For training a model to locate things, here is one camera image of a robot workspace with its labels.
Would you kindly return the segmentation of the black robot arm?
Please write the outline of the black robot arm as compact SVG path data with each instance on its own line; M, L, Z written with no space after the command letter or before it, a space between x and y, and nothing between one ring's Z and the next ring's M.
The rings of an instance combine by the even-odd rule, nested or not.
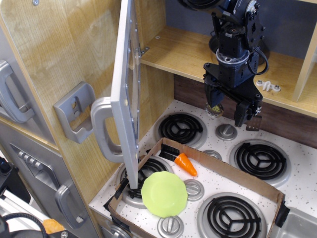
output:
M236 103L235 126L241 127L261 112L263 97L254 84L259 59L268 62L260 47L265 28L260 23L260 4L255 0L181 0L180 4L212 16L218 46L217 64L205 63L203 68L205 94L211 108L224 96Z

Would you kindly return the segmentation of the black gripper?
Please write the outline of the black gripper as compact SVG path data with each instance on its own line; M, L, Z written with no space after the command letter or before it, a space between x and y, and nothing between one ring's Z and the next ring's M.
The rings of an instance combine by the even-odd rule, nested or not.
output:
M224 96L237 103L234 113L235 126L241 127L253 116L260 116L263 97L255 87L253 80L258 72L259 58L263 57L260 48L252 51L234 49L226 52L219 48L216 51L218 65L205 63L204 83L207 102L217 106Z

